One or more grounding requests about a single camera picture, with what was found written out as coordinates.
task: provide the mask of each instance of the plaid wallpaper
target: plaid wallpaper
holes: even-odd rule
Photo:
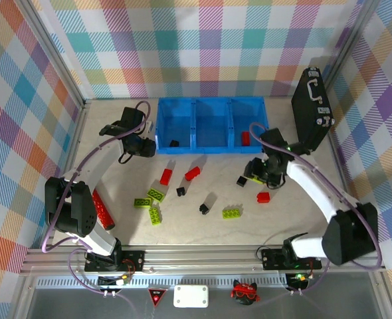
[[[363,0],[33,0],[88,98],[292,95]]]
[[[379,209],[379,240],[392,282],[392,0],[380,3],[329,97],[349,187]]]
[[[44,225],[44,184],[58,175],[78,106],[13,0],[0,0],[0,318]]]

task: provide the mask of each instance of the table surface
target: table surface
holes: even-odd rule
[[[157,99],[151,104],[149,117],[155,124]],[[98,132],[106,124],[119,120],[124,106],[134,107],[137,100],[95,100],[90,105],[82,133],[76,163],[92,149]],[[289,98],[265,99],[270,128],[278,127],[288,143],[297,135]],[[154,139],[153,129],[150,138]],[[114,163],[97,185],[97,190],[115,220],[111,234],[123,245],[224,245],[224,244],[282,244],[283,240],[303,232],[324,233],[326,220],[316,204],[296,182],[287,179],[276,191],[252,181],[244,188],[236,184],[245,165],[255,155],[155,155],[152,158],[134,156],[127,164]],[[322,171],[338,186],[342,186],[325,138],[313,154]],[[169,187],[159,184],[167,165],[175,165]],[[196,177],[186,195],[178,197],[176,188],[183,183],[189,168],[198,165],[201,175]],[[146,197],[150,187],[166,192],[158,205],[162,223],[152,226],[148,209],[134,208],[134,199]],[[270,192],[271,201],[258,204],[256,195]],[[207,215],[199,206],[207,203]],[[224,208],[238,207],[241,217],[224,220]],[[56,232],[57,242],[65,234]]]

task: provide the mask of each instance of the blue bin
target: blue bin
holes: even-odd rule
[[[268,127],[264,99],[160,98],[156,146],[159,154],[256,154],[261,145],[251,137],[242,146],[242,132],[252,122]],[[172,140],[179,147],[171,148]]]

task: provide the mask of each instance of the long red lego brick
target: long red lego brick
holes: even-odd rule
[[[165,168],[161,177],[161,184],[168,186],[169,180],[171,179],[172,169]]]
[[[115,227],[115,222],[109,214],[108,209],[103,203],[102,198],[96,190],[92,192],[92,201],[94,206],[96,206],[97,217],[103,225],[103,228],[107,231]]]
[[[190,169],[185,175],[185,179],[187,181],[191,181],[193,178],[195,178],[196,176],[198,176],[201,173],[201,169],[199,168],[199,166],[196,166],[193,169]]]

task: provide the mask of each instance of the small black cube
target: small black cube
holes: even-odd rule
[[[172,140],[171,143],[169,143],[169,147],[171,147],[171,148],[178,148],[179,146],[180,146],[180,143],[175,140]]]
[[[209,210],[209,208],[205,204],[202,204],[199,207],[199,211],[202,212],[202,215],[208,214],[208,210]]]
[[[184,187],[179,187],[179,188],[177,188],[177,195],[178,195],[178,196],[184,196],[184,195],[185,195],[185,189],[184,189]]]
[[[248,180],[246,178],[244,178],[243,176],[240,176],[239,179],[237,180],[236,184],[244,187],[247,181]]]

